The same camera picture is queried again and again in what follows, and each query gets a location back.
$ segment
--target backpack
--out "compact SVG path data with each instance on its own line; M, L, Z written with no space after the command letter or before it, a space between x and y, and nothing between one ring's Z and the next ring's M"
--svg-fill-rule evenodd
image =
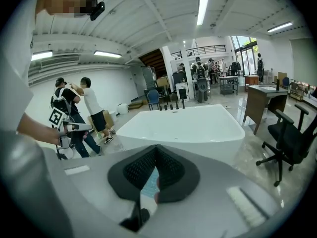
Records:
M263 58L259 59L258 61L258 70L262 70L263 69Z
M68 103L67 100L62 96L64 88L59 91L59 95L54 94L51 98L51 107L55 107L58 110L61 110L68 116L70 116L71 112L71 102Z

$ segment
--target black shorts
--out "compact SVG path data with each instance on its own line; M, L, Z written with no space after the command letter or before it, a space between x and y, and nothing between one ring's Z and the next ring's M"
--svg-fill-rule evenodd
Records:
M102 111L97 114L91 115L91 119L93 120L97 132L103 131L106 128L106 121Z

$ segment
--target black cap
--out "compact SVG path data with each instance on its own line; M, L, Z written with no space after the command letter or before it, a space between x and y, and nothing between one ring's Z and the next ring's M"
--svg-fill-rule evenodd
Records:
M62 77L59 77L59 78L56 80L55 86L58 87L58 86L60 86L61 83L64 83L65 85L67 85L67 83L65 82L65 80L64 80Z

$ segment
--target blue chair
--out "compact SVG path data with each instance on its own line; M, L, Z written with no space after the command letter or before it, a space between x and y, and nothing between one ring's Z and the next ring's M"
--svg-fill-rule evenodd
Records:
M281 87L284 89L288 89L288 87L289 87L289 78L288 77L283 78Z
M151 107L153 110L153 106L152 106L153 104L157 104L158 109L159 109L159 92L157 90L153 89L148 93L148 100L149 100L149 109L150 110L151 110Z

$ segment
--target fluorescent light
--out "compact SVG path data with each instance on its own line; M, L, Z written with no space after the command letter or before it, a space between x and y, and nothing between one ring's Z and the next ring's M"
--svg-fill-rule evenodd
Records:
M284 27L287 27L287 26L291 26L291 25L293 25L291 22L287 22L287 23L281 24L279 26L275 26L275 27L273 27L271 29L268 29L268 32L270 33L270 32L273 32L273 31L276 31L278 29L281 29L281 28L284 28Z
M120 57L122 57L122 55L120 55L120 54L104 52L104 51L95 51L94 55L96 55L96 56L104 56L104 57L111 57L111 58L120 58Z
M201 26L204 22L207 4L208 4L208 0L199 0L199 10L198 10L198 19L197 19L198 26Z
M53 52L50 51L44 51L44 52L39 52L39 53L34 53L32 55L31 61L42 59L42 58L50 58L53 56Z

